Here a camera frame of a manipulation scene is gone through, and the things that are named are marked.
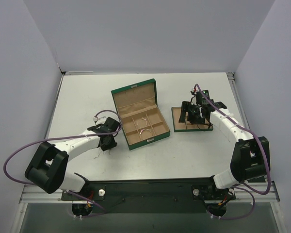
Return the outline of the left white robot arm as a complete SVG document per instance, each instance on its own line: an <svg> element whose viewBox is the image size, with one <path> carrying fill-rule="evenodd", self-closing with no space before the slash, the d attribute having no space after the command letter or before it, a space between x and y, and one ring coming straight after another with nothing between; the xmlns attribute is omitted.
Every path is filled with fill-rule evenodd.
<svg viewBox="0 0 291 233"><path fill-rule="evenodd" d="M117 146L113 134L120 128L119 121L102 117L81 134L81 138L52 144L43 142L37 148L25 177L51 194L58 189L72 191L80 200L89 196L88 180L77 172L67 170L68 162L92 149L110 150Z"/></svg>

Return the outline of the green jewelry box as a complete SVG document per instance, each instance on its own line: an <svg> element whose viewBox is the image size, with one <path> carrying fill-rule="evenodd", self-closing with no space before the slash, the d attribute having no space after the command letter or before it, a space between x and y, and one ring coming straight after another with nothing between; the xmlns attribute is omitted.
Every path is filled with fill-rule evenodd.
<svg viewBox="0 0 291 233"><path fill-rule="evenodd" d="M121 117L124 137L129 150L160 141L170 136L170 129L158 107L156 80L149 79L111 91L117 113ZM145 117L146 127L139 128L137 120ZM141 129L150 129L152 137L141 137Z"/></svg>

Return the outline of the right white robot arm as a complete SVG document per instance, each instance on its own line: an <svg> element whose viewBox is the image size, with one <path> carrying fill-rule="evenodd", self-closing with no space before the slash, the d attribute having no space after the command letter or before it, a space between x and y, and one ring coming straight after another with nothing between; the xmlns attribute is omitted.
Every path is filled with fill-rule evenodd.
<svg viewBox="0 0 291 233"><path fill-rule="evenodd" d="M234 144L229 168L213 177L215 187L226 189L247 180L266 177L266 190L260 194L267 194L271 186L269 141L242 126L222 102L210 98L208 90L195 86L191 95L190 101L181 103L178 123L190 123L200 131L217 127Z"/></svg>

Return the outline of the silver pearl bangle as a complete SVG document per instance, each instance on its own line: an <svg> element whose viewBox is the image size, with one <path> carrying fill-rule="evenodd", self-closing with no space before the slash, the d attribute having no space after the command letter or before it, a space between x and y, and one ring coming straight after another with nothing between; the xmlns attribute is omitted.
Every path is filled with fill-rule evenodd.
<svg viewBox="0 0 291 233"><path fill-rule="evenodd" d="M148 125L148 120L145 117L141 117L136 122L139 128L146 127Z"/></svg>
<svg viewBox="0 0 291 233"><path fill-rule="evenodd" d="M141 137L152 137L153 136L153 132L150 129L141 129L140 130L140 136Z"/></svg>

